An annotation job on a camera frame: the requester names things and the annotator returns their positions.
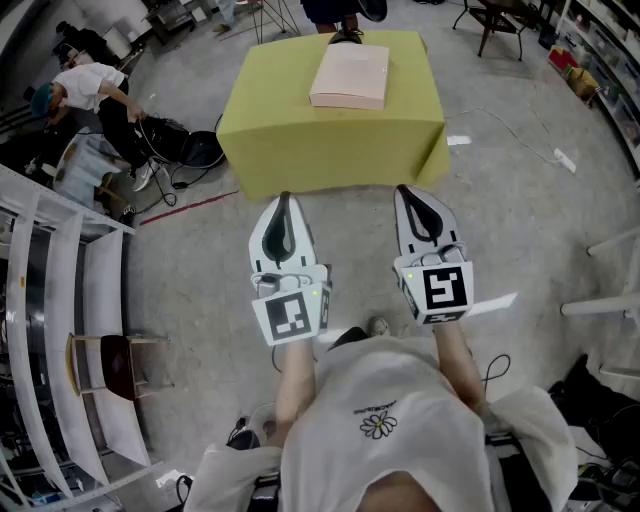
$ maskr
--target chair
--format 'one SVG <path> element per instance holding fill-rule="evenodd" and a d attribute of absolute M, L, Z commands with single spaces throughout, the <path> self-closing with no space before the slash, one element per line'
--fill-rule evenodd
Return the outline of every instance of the chair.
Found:
<path fill-rule="evenodd" d="M 607 297 L 604 299 L 587 300 L 583 302 L 571 302 L 562 304 L 560 312 L 565 316 L 572 315 L 591 315 L 596 313 L 614 313 L 623 312 L 626 318 L 633 318 L 636 329 L 640 333 L 640 293 L 638 285 L 640 284 L 640 227 L 631 229 L 610 240 L 601 242 L 587 249 L 590 256 L 599 254 L 607 249 L 617 246 L 618 244 L 634 239 L 633 251 L 631 253 L 631 261 L 629 262 L 629 271 L 625 280 L 622 295 L 617 297 Z M 632 379 L 640 379 L 640 370 L 631 368 L 614 368 L 610 366 L 602 366 L 600 373 L 607 375 L 615 375 L 617 377 L 627 377 Z"/>
<path fill-rule="evenodd" d="M 104 386 L 82 387 L 77 364 L 76 343 L 100 342 L 100 360 L 102 363 L 102 374 L 104 376 Z M 73 336 L 69 334 L 66 347 L 67 375 L 71 387 L 76 396 L 97 391 L 108 390 L 125 400 L 133 401 L 136 398 L 152 395 L 166 388 L 174 387 L 173 384 L 160 388 L 149 388 L 146 380 L 136 381 L 133 371 L 133 358 L 131 355 L 131 345 L 148 343 L 168 343 L 166 338 L 128 338 L 117 334 L 93 337 L 93 336 Z"/>
<path fill-rule="evenodd" d="M 478 52 L 478 57 L 482 57 L 482 50 L 484 50 L 484 45 L 487 42 L 487 37 L 489 35 L 489 31 L 493 32 L 506 32 L 507 34 L 516 34 L 518 36 L 518 44 L 520 45 L 520 56 L 518 60 L 522 60 L 522 38 L 520 34 L 522 31 L 527 28 L 527 25 L 523 24 L 521 28 L 517 28 L 513 23 L 511 23 L 507 18 L 505 18 L 499 11 L 494 11 L 493 9 L 485 9 L 483 7 L 469 7 L 468 0 L 464 0 L 464 11 L 462 14 L 458 16 L 458 19 L 453 24 L 453 30 L 456 29 L 456 25 L 458 25 L 458 21 L 460 18 L 464 16 L 465 13 L 471 14 L 480 25 L 482 25 L 485 29 L 484 34 L 482 36 L 482 43 L 480 44 L 480 51 Z"/>

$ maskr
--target concrete floor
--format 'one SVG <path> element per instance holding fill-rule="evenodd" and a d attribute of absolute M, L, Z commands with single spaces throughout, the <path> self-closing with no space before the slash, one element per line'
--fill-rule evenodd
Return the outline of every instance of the concrete floor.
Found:
<path fill-rule="evenodd" d="M 292 5 L 292 11 L 303 34 L 314 33 L 302 8 Z M 509 309 L 463 321 L 482 372 L 498 354 L 511 355 L 510 371 L 489 385 L 489 398 L 525 384 L 548 387 L 582 352 L 590 355 L 593 370 L 604 361 L 635 359 L 640 366 L 633 327 L 619 315 L 559 314 L 562 302 L 619 293 L 623 286 L 630 247 L 597 258 L 584 250 L 640 218 L 632 167 L 617 132 L 547 64 L 537 34 L 524 32 L 523 62 L 517 60 L 517 38 L 507 34 L 492 36 L 478 58 L 481 26 L 467 15 L 451 30 L 460 12 L 449 3 L 391 0 L 387 20 L 375 29 L 420 32 L 449 118 L 447 132 L 472 139 L 451 148 L 451 173 L 434 192 L 455 212 L 468 244 L 476 299 L 517 293 Z M 275 27 L 268 27 L 265 39 L 277 36 Z M 238 33 L 246 28 L 251 30 Z M 191 130 L 212 129 L 256 43 L 250 18 L 240 20 L 236 33 L 221 40 L 204 26 L 175 51 L 148 57 L 132 76 L 141 105 Z M 552 148 L 560 148 L 577 164 L 576 174 L 545 162 L 489 114 L 462 113 L 477 107 L 501 117 L 549 160 Z M 178 206 L 235 190 L 238 184 L 225 164 L 179 193 Z M 381 314 L 393 334 L 424 336 L 433 344 L 427 329 L 412 325 L 391 272 L 398 254 L 392 193 L 375 186 L 299 197 L 318 260 L 333 266 L 330 327 L 363 325 Z M 139 205 L 156 197 L 151 186 Z M 153 361 L 156 368 L 166 365 L 176 388 L 139 403 L 148 446 L 167 461 L 166 470 L 195 474 L 209 443 L 226 442 L 238 416 L 274 399 L 278 374 L 250 306 L 247 250 L 266 204 L 238 193 L 142 226 L 131 239 L 129 325 L 132 331 L 171 338 L 168 352 Z M 158 205 L 141 218 L 167 210 Z M 318 354 L 325 347 L 319 345 Z M 638 394 L 624 380 L 603 381 Z M 154 478 L 119 492 L 129 510 L 146 510 L 145 500 L 149 510 L 176 503 L 171 485 L 158 489 Z"/>

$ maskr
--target hand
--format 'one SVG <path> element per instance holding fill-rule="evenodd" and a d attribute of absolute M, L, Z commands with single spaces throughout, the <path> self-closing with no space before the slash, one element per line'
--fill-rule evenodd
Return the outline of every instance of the hand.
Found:
<path fill-rule="evenodd" d="M 131 115 L 136 121 L 142 121 L 147 117 L 147 113 L 138 105 L 133 105 L 131 108 L 129 108 L 129 110 L 131 111 Z"/>

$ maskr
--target white rack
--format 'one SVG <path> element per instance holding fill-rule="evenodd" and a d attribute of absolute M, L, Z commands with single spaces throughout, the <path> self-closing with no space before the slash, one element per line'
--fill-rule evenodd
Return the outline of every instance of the white rack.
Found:
<path fill-rule="evenodd" d="M 58 488 L 68 497 L 73 497 L 56 456 L 51 449 L 47 431 L 44 428 L 36 391 L 31 378 L 29 347 L 27 345 L 26 283 L 29 246 L 33 219 L 38 208 L 39 194 L 36 192 L 26 202 L 26 207 L 16 219 L 9 249 L 7 271 L 7 338 L 11 374 L 20 406 L 22 421 L 29 434 L 29 441 L 38 462 Z"/>
<path fill-rule="evenodd" d="M 37 508 L 43 511 L 62 510 L 126 485 L 148 474 L 159 464 L 151 465 L 133 403 L 108 391 L 96 393 L 98 413 L 109 447 L 146 466 L 109 483 L 93 440 L 84 401 L 72 389 L 65 359 L 68 335 L 75 330 L 74 289 L 81 236 L 99 236 L 86 248 L 84 291 L 85 331 L 93 330 L 93 334 L 100 335 L 122 332 L 122 238 L 123 233 L 133 234 L 135 231 L 1 165 L 0 207 L 16 218 L 9 251 L 6 324 L 18 406 L 44 474 L 67 497 L 54 504 L 37 505 Z M 52 233 L 45 278 L 45 352 L 56 416 L 71 460 L 102 484 L 78 496 L 71 492 L 51 448 L 31 376 L 27 346 L 26 285 L 31 234 L 36 224 Z M 90 376 L 94 378 L 91 368 Z M 25 496 L 20 489 L 20 477 L 14 477 L 1 453 L 0 473 L 7 475 L 11 483 L 11 486 L 2 484 L 0 490 L 13 491 L 22 505 L 15 505 L 3 492 L 0 492 L 0 504 L 9 510 L 26 510 L 32 504 L 36 506 L 34 500 Z"/>
<path fill-rule="evenodd" d="M 564 25 L 569 26 L 569 28 L 573 32 L 576 32 L 582 38 L 582 40 L 589 47 L 591 47 L 591 49 L 593 50 L 595 55 L 598 57 L 598 62 L 600 62 L 601 64 L 603 64 L 607 68 L 607 70 L 609 71 L 611 76 L 613 76 L 616 79 L 616 81 L 620 84 L 621 88 L 623 88 L 625 90 L 625 92 L 627 92 L 627 96 L 631 99 L 631 101 L 634 103 L 636 108 L 640 111 L 640 104 L 639 104 L 638 99 L 636 98 L 636 95 L 635 94 L 629 94 L 629 92 L 626 90 L 626 88 L 624 86 L 624 81 L 622 81 L 620 79 L 620 76 L 619 76 L 617 70 L 614 69 L 613 67 L 611 67 L 607 63 L 606 59 L 604 59 L 603 56 L 600 55 L 600 53 L 598 52 L 597 47 L 593 44 L 593 41 L 592 41 L 591 37 L 589 36 L 589 34 L 587 34 L 584 30 L 580 29 L 580 27 L 578 27 L 572 20 L 569 19 L 569 9 L 570 9 L 571 5 L 574 2 L 576 4 L 579 4 L 583 8 L 583 10 L 585 12 L 589 13 L 589 16 L 591 16 L 594 21 L 598 22 L 599 25 L 601 25 L 602 27 L 604 27 L 606 29 L 606 32 L 608 34 L 613 36 L 613 37 L 611 37 L 611 39 L 613 39 L 615 41 L 615 43 L 619 47 L 619 49 L 623 49 L 625 55 L 627 55 L 628 57 L 633 59 L 633 61 L 635 62 L 636 66 L 638 66 L 638 69 L 640 69 L 640 63 L 639 63 L 638 56 L 636 56 L 634 53 L 631 52 L 631 50 L 629 49 L 629 47 L 626 44 L 626 42 L 621 40 L 620 37 L 618 37 L 618 35 L 607 25 L 606 21 L 603 20 L 600 17 L 600 15 L 596 11 L 594 11 L 589 5 L 587 5 L 583 0 L 566 0 L 566 2 L 564 4 L 564 8 L 562 10 L 562 15 L 560 16 L 560 20 L 558 21 L 558 26 L 556 27 L 556 34 L 560 34 L 561 33 L 562 28 L 563 28 Z M 603 3 L 606 4 L 607 6 L 611 6 L 612 10 L 614 10 L 618 14 L 622 15 L 622 17 L 625 17 L 628 22 L 630 22 L 630 23 L 632 23 L 634 25 L 634 29 L 637 32 L 640 33 L 640 23 L 638 22 L 638 20 L 636 20 L 633 17 L 633 15 L 623 5 L 618 4 L 614 0 L 604 0 Z M 620 131 L 620 135 L 624 139 L 627 147 L 629 148 L 629 151 L 631 152 L 631 156 L 632 156 L 632 158 L 633 158 L 633 160 L 634 160 L 634 162 L 636 164 L 638 172 L 640 172 L 640 153 L 638 155 L 636 155 L 637 148 L 634 148 L 633 145 L 631 144 L 631 142 L 629 142 L 629 140 L 627 140 L 624 130 L 620 126 L 620 123 L 618 122 L 618 120 L 613 115 L 614 114 L 613 108 L 607 103 L 607 100 L 604 98 L 604 96 L 602 94 L 600 94 L 599 97 L 600 97 L 601 103 L 604 106 L 605 110 L 611 115 L 611 118 L 613 119 L 614 124 L 616 125 L 616 127 Z M 636 180 L 636 187 L 638 189 L 640 189 L 640 179 Z"/>
<path fill-rule="evenodd" d="M 87 245 L 84 260 L 84 327 L 86 336 L 122 334 L 120 262 L 122 231 Z M 88 341 L 87 364 L 92 387 L 103 387 L 100 342 Z M 93 393 L 107 446 L 128 459 L 151 464 L 133 402 L 110 391 Z"/>
<path fill-rule="evenodd" d="M 75 331 L 76 261 L 81 229 L 82 214 L 76 213 L 54 231 L 49 242 L 44 299 L 47 369 L 69 458 L 102 485 L 107 485 L 109 480 L 93 441 L 84 401 L 75 394 L 67 371 L 67 339 L 69 333 Z"/>

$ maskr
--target equipment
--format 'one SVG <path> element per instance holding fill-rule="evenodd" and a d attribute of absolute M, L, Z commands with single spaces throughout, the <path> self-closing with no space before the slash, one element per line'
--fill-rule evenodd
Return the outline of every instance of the equipment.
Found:
<path fill-rule="evenodd" d="M 283 192 L 258 219 L 249 239 L 257 299 L 253 309 L 267 345 L 312 336 L 327 328 L 329 271 L 316 264 L 311 233 L 298 201 Z"/>
<path fill-rule="evenodd" d="M 360 14 L 376 23 L 380 23 L 387 17 L 387 0 L 358 0 Z M 357 29 L 347 27 L 346 19 L 342 20 L 342 28 L 331 38 L 329 44 L 334 43 L 356 43 L 362 44 L 360 36 L 362 32 Z"/>
<path fill-rule="evenodd" d="M 418 325 L 458 320 L 473 306 L 473 264 L 453 213 L 432 195 L 400 185 L 394 195 L 401 256 L 393 262 Z"/>
<path fill-rule="evenodd" d="M 167 164 L 205 169 L 224 158 L 215 131 L 189 133 L 175 121 L 147 116 L 136 123 L 135 132 L 142 152 Z"/>

